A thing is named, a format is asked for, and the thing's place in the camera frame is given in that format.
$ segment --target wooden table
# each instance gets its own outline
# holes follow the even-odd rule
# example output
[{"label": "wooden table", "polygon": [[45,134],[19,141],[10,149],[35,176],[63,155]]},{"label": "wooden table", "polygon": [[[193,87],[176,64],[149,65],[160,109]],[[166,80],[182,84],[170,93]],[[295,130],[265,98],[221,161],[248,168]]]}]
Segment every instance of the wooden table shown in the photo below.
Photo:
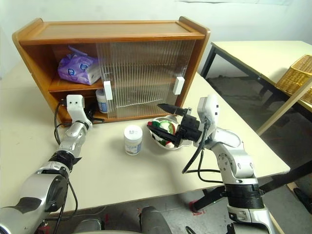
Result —
[{"label": "wooden table", "polygon": [[[275,88],[276,83],[282,78],[289,67],[305,54],[312,54],[312,45],[302,41],[220,41],[212,42],[212,48],[205,62],[201,75],[206,78],[215,55],[220,55],[225,60],[242,70],[244,73],[264,85],[275,95],[288,100],[287,94]],[[307,82],[307,89],[312,86],[312,80]],[[300,100],[306,89],[292,95],[292,99],[283,105],[272,118],[268,119],[258,130],[262,134],[280,118],[296,102],[294,108],[308,119],[312,120],[312,105]],[[272,102],[272,96],[265,105]]]},{"label": "wooden table", "polygon": [[[215,93],[207,81],[197,74],[184,107],[192,107],[192,115],[198,117],[196,108],[200,97]],[[0,98],[2,207],[18,202],[22,183],[51,157],[58,145],[53,136],[53,113],[22,62],[3,78]],[[219,127],[231,129],[244,140],[246,151],[253,157],[256,175],[266,177],[288,172],[289,166],[219,95],[218,101]],[[149,135],[145,126],[147,121],[149,119],[98,124],[88,132],[81,149],[82,159],[74,166],[70,176],[79,209],[217,185],[202,182],[195,174],[183,175],[181,170],[195,152],[195,147],[173,151],[160,148]],[[142,151],[137,156],[124,152],[123,130],[129,124],[143,129]],[[217,169],[216,157],[211,151],[205,151],[203,167]],[[203,176],[221,179],[218,173]],[[73,210],[74,207],[70,194],[65,210]]]}]

